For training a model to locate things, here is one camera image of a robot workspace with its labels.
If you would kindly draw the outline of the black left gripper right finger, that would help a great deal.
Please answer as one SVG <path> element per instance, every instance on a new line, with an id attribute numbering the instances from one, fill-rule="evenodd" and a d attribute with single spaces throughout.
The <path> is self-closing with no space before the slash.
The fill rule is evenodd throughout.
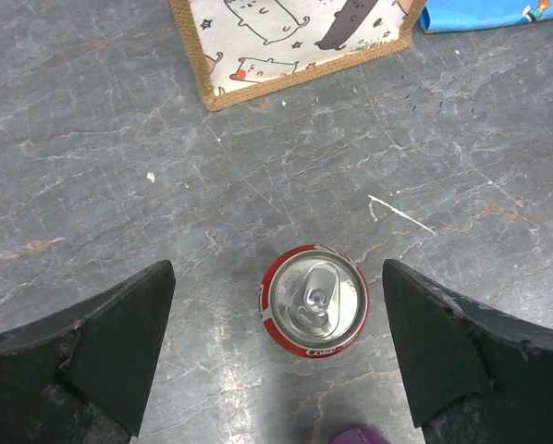
<path id="1" fill-rule="evenodd" d="M 553 329 L 443 287 L 398 260 L 382 272 L 412 421 L 428 443 L 553 443 Z"/>

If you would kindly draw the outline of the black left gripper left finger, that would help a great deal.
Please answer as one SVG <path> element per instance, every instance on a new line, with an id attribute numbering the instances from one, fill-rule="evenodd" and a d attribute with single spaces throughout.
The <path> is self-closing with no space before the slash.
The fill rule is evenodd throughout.
<path id="1" fill-rule="evenodd" d="M 0 443 L 129 443 L 141 430 L 176 279 L 156 262 L 0 333 Z"/>

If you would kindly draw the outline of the red cola can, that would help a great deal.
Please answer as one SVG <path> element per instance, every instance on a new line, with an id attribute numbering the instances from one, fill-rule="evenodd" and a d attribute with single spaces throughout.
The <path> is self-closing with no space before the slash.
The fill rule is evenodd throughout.
<path id="1" fill-rule="evenodd" d="M 341 353 L 359 337 L 370 298 L 366 278 L 331 247 L 305 244 L 281 254 L 261 281 L 259 311 L 281 348 L 307 359 Z"/>

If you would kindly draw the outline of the canvas bag with cat print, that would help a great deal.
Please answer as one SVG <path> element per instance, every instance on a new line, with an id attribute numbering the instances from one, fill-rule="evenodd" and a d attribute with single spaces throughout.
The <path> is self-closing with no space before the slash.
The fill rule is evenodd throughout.
<path id="1" fill-rule="evenodd" d="M 210 111 L 401 52 L 423 1 L 172 1 Z"/>

